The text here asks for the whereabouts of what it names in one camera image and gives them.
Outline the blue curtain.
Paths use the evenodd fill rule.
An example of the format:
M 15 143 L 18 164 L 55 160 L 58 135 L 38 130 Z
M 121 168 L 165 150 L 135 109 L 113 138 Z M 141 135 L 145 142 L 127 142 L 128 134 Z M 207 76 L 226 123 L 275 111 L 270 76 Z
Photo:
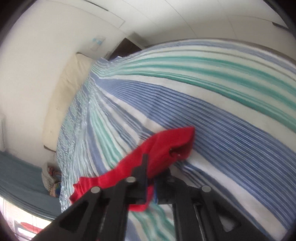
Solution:
M 61 214 L 60 202 L 49 195 L 42 169 L 1 152 L 1 197 L 18 208 L 46 220 Z

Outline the striped blue green bedspread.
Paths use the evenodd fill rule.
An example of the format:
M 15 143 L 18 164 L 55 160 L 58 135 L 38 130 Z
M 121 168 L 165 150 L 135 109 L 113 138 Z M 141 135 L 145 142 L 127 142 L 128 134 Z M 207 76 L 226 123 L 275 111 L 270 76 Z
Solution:
M 270 240 L 295 225 L 295 61 L 225 40 L 160 44 L 97 60 L 60 129 L 60 204 L 163 130 L 193 126 L 172 173 L 219 192 Z

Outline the red sweater with white dog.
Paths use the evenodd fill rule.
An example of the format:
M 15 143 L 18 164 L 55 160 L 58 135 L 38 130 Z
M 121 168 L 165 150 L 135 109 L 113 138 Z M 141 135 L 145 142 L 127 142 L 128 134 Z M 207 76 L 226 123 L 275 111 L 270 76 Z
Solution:
M 175 128 L 154 134 L 124 157 L 114 169 L 98 177 L 80 177 L 73 185 L 69 200 L 74 203 L 94 186 L 106 189 L 127 178 L 133 168 L 141 165 L 143 155 L 148 155 L 147 177 L 154 178 L 173 163 L 187 159 L 193 148 L 195 128 Z

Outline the white wardrobe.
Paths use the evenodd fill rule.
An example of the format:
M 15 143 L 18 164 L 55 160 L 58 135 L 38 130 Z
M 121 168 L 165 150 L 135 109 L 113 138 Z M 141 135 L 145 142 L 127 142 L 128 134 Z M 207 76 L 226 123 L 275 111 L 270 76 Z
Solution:
M 144 46 L 225 38 L 295 50 L 295 38 L 265 1 L 89 1 L 123 20 L 120 29 Z

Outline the pile of clothes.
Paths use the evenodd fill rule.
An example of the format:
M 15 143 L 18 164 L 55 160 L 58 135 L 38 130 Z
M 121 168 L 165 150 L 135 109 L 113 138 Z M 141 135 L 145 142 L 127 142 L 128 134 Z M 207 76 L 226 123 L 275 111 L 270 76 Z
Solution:
M 52 163 L 46 163 L 42 167 L 41 177 L 49 195 L 56 198 L 60 197 L 62 177 L 60 169 Z

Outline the wall socket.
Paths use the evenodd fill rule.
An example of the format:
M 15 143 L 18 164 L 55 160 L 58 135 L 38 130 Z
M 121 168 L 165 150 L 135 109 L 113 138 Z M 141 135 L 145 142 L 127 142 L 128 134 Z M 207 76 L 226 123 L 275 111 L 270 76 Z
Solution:
M 104 36 L 97 36 L 97 37 L 93 38 L 92 41 L 91 41 L 90 50 L 97 51 L 98 48 L 104 42 L 104 40 L 105 40 Z

